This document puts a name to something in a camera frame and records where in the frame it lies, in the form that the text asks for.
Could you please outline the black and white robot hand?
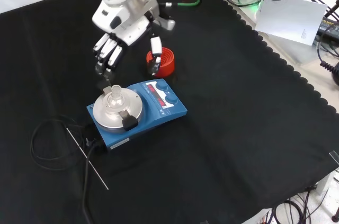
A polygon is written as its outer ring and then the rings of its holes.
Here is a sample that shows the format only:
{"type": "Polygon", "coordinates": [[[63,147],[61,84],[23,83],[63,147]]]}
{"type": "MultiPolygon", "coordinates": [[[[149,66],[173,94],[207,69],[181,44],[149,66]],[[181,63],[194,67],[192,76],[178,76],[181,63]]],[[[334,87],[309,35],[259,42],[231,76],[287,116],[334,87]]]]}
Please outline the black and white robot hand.
{"type": "Polygon", "coordinates": [[[164,10],[164,7],[171,5],[158,3],[157,0],[126,0],[117,5],[108,5],[102,1],[92,17],[94,24],[105,32],[93,48],[96,73],[108,83],[113,83],[116,67],[124,51],[145,33],[149,33],[151,60],[147,68],[151,75],[155,75],[162,61],[163,46],[153,26],[158,25],[167,31],[174,29],[175,21],[164,10]]]}

